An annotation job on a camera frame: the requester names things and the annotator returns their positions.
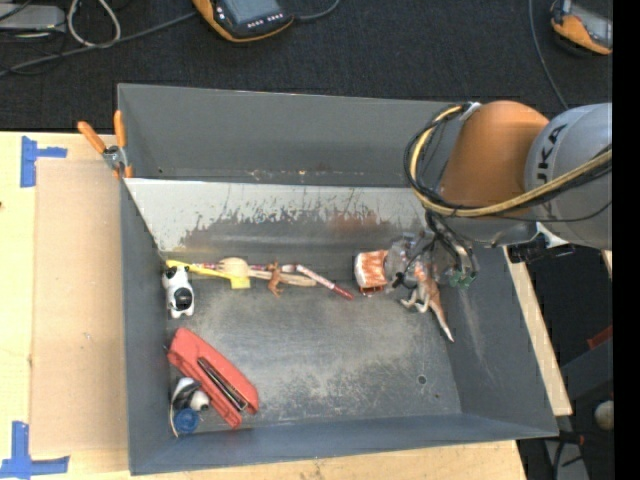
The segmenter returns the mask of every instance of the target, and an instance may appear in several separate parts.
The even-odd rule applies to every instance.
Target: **screen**
[[[222,0],[236,24],[280,12],[276,0]]]

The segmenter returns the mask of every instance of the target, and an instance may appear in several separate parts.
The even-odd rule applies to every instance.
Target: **wire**
[[[111,18],[111,21],[113,22],[113,25],[115,27],[114,36],[111,41],[107,41],[106,43],[96,44],[96,43],[89,42],[86,39],[80,37],[80,35],[78,35],[78,33],[76,32],[73,26],[73,18],[76,14],[76,11],[78,10],[78,5],[80,3],[80,0],[71,1],[71,5],[69,6],[69,12],[67,12],[67,26],[69,27],[69,32],[71,33],[73,38],[76,41],[78,41],[80,44],[84,46],[99,46],[101,48],[106,48],[108,46],[111,46],[118,39],[120,39],[122,35],[121,29],[120,29],[120,21],[118,20],[118,17],[116,16],[116,14],[113,12],[113,9],[111,9],[109,4],[105,0],[97,0],[97,1],[104,8],[104,10],[107,11],[107,14]]]
[[[560,100],[560,103],[562,103],[562,106],[565,108],[565,110],[569,110],[569,105],[567,105],[567,102],[564,100],[564,98],[562,97],[562,94],[560,94],[560,90],[558,89],[555,82],[553,81],[553,77],[551,76],[551,73],[549,73],[549,69],[547,68],[547,63],[545,62],[544,57],[542,56],[542,52],[540,51],[540,45],[538,44],[538,38],[536,37],[535,27],[533,26],[533,0],[529,0],[529,26],[531,27],[531,36],[533,37],[533,44],[536,47],[538,58],[542,63],[542,67],[544,68],[544,72],[547,75],[547,78],[549,79],[549,83],[551,83],[551,87],[553,87],[553,90],[555,91],[556,96]]]
[[[336,7],[338,7],[339,3],[340,3],[340,0],[335,0],[333,4],[331,4],[331,7],[329,7],[325,11],[319,12],[318,14],[308,14],[306,16],[297,16],[296,19],[298,20],[298,22],[309,22],[309,21],[316,20],[318,18],[322,18],[327,14],[329,14],[330,12],[332,12]]]
[[[133,39],[139,39],[140,37],[144,37],[147,36],[149,34],[152,34],[154,32],[158,32],[160,30],[163,30],[165,28],[169,28],[173,25],[177,25],[178,23],[181,23],[183,21],[188,20],[189,18],[193,18],[194,16],[199,16],[200,14],[197,11],[191,12],[189,14],[185,14],[183,16],[180,16],[178,18],[175,18],[173,20],[167,21],[165,23],[161,23],[160,25],[156,25],[155,27],[151,27],[147,30],[143,30],[142,32],[138,32],[136,34],[130,35],[130,36],[124,36],[121,37],[119,40],[117,41],[112,41],[111,43],[109,43],[108,45],[96,45],[96,46],[87,46],[87,47],[83,47],[83,48],[77,48],[75,50],[69,50],[66,52],[62,52],[62,53],[58,53],[58,54],[53,54],[53,55],[47,55],[44,57],[40,57],[38,59],[34,59],[34,60],[30,60],[27,62],[22,62],[20,64],[16,64],[10,68],[5,69],[4,71],[0,71],[0,78],[3,76],[6,76],[8,74],[17,74],[17,75],[22,75],[22,74],[30,74],[30,73],[24,73],[21,72],[20,70],[24,69],[24,68],[28,68],[31,66],[36,66],[38,64],[43,64],[46,62],[50,62],[52,60],[56,60],[56,59],[64,59],[64,58],[68,58],[74,55],[78,55],[81,53],[86,53],[86,52],[90,52],[96,49],[104,49],[104,48],[110,48],[113,46],[116,46],[118,44],[122,44],[122,43],[126,43],[128,41],[131,41]]]

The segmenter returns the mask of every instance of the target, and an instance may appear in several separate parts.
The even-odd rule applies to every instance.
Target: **stapler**
[[[200,383],[211,406],[231,426],[242,423],[242,412],[258,412],[258,391],[220,352],[186,327],[173,336],[167,352],[169,362]]]

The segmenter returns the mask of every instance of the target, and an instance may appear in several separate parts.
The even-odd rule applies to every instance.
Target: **handheld device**
[[[191,0],[202,17],[224,39],[236,43],[272,36],[294,17],[277,0]]]
[[[613,22],[572,0],[556,0],[551,6],[551,26],[562,38],[584,51],[609,55],[613,51]]]

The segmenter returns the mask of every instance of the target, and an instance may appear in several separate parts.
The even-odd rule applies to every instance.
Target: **yellow cable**
[[[440,121],[446,115],[452,112],[458,111],[459,109],[460,107],[454,107],[452,109],[449,109],[443,112],[436,119],[434,119],[434,122]],[[418,139],[414,147],[413,155],[411,157],[411,164],[410,164],[410,173],[414,181],[416,180],[416,166],[418,164],[418,156],[422,148],[424,147],[424,144],[426,143],[427,138],[431,134],[432,130],[433,130],[433,127],[429,127],[429,129],[426,132],[424,132],[422,136]],[[604,165],[606,162],[611,160],[611,158],[612,158],[611,149],[609,149],[608,151],[601,153],[600,155],[592,158],[588,162],[585,162],[584,164],[576,167],[575,169],[572,169],[571,171],[566,172],[561,176],[558,176],[557,178],[551,180],[549,183],[545,183],[540,187],[536,187],[530,190],[529,192],[525,192],[524,194],[516,196],[512,199],[508,199],[507,201],[503,201],[502,203],[494,204],[491,206],[485,206],[482,208],[473,208],[473,209],[467,209],[467,210],[452,209],[447,206],[442,206],[437,203],[434,203],[433,201],[428,199],[424,194],[420,193],[415,187],[412,187],[412,189],[414,194],[422,202],[422,206],[424,206],[428,210],[432,210],[436,213],[439,213],[440,215],[444,215],[447,217],[452,216],[454,214],[456,215],[456,217],[485,217],[485,216],[491,216],[499,212],[504,212],[506,210],[510,210],[518,205],[528,203],[533,199],[536,199],[537,197],[543,196],[553,190],[556,190],[557,188],[561,187],[566,183],[569,183],[570,181],[573,181],[579,176],[582,176],[583,174],[597,167],[600,167],[601,165]]]

